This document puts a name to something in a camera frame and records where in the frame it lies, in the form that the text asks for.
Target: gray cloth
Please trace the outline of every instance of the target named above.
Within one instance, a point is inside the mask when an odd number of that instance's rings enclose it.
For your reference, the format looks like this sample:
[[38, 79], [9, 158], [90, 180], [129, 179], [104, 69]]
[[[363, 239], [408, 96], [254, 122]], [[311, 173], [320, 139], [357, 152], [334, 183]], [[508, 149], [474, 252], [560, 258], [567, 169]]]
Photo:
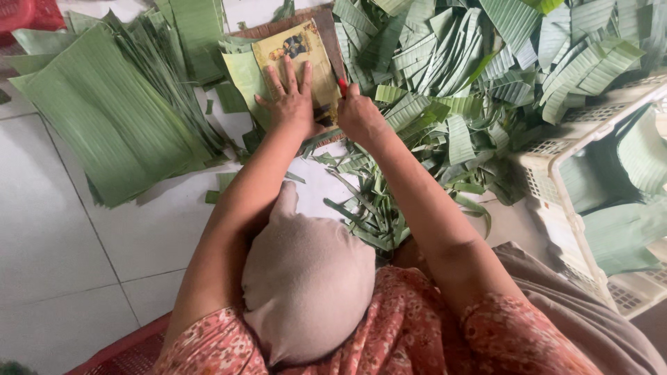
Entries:
[[606, 375], [666, 375], [646, 336], [621, 315], [562, 279], [515, 242], [494, 248], [528, 300]]

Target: plastic basket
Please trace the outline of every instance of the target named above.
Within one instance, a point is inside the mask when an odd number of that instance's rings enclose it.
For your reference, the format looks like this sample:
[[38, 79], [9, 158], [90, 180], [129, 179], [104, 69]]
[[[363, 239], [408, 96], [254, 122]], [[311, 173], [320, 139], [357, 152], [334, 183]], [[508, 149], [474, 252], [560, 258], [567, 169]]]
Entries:
[[[584, 237], [584, 222], [574, 211], [561, 178], [560, 164], [592, 141], [608, 135], [614, 126], [646, 103], [659, 103], [658, 129], [667, 122], [667, 72], [624, 84], [600, 97], [594, 105], [571, 109], [547, 137], [511, 156], [526, 192], [540, 201], [536, 213], [551, 242], [560, 251], [561, 275], [596, 296], [627, 319], [667, 297], [667, 271], [633, 272], [607, 279], [597, 266]], [[667, 266], [667, 240], [649, 246]]]

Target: pink floral shirt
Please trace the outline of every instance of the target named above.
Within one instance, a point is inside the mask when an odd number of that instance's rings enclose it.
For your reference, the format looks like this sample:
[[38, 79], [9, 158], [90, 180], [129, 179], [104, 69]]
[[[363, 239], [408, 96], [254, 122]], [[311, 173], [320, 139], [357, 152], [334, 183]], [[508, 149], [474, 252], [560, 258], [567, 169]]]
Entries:
[[[162, 374], [268, 374], [241, 312], [226, 308], [188, 328], [155, 364]], [[600, 374], [533, 305], [487, 295], [457, 321], [416, 270], [384, 267], [366, 317], [327, 358], [297, 374]]]

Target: right hand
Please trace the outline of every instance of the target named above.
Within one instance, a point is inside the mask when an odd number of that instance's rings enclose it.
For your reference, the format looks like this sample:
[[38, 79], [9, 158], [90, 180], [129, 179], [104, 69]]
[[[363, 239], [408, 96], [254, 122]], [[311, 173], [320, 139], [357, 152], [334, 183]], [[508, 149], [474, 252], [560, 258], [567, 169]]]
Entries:
[[364, 148], [385, 132], [393, 132], [371, 98], [359, 93], [356, 83], [350, 85], [347, 99], [338, 100], [338, 126]]

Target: red plastic stool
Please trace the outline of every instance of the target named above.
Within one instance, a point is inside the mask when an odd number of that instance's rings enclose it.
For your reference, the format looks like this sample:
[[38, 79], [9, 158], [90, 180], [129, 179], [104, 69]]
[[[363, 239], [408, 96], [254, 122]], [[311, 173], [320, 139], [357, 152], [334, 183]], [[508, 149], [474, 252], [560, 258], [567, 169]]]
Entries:
[[55, 0], [0, 0], [0, 47], [15, 42], [16, 29], [55, 31], [65, 27]]

